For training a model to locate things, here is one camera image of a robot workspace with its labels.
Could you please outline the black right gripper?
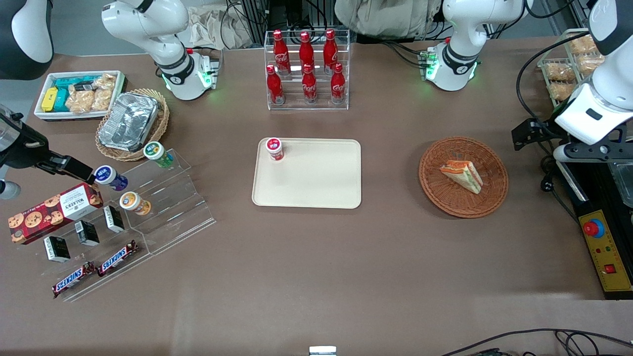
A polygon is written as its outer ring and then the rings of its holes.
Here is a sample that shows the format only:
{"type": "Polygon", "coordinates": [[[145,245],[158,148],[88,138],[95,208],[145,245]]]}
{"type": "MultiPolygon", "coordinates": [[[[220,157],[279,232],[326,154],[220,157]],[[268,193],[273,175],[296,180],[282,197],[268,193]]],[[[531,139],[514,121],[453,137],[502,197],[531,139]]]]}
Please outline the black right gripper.
{"type": "Polygon", "coordinates": [[[0,164],[14,169],[42,168],[93,184],[93,168],[69,155],[50,152],[47,138],[22,122],[22,115],[1,116],[0,164]]]}

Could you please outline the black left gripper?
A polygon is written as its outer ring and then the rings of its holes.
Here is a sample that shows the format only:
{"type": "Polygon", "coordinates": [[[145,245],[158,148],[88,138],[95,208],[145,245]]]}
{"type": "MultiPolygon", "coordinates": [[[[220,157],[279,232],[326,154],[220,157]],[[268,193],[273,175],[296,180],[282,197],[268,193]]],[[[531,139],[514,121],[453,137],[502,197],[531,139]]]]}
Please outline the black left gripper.
{"type": "MultiPolygon", "coordinates": [[[[543,122],[530,118],[524,120],[523,126],[516,126],[511,131],[514,151],[520,151],[532,143],[561,139],[561,134],[550,128],[549,123],[549,120],[543,122]]],[[[632,137],[627,134],[627,126],[617,126],[595,144],[586,144],[570,136],[570,142],[556,148],[553,157],[563,163],[631,164],[633,143],[632,137]]]]}

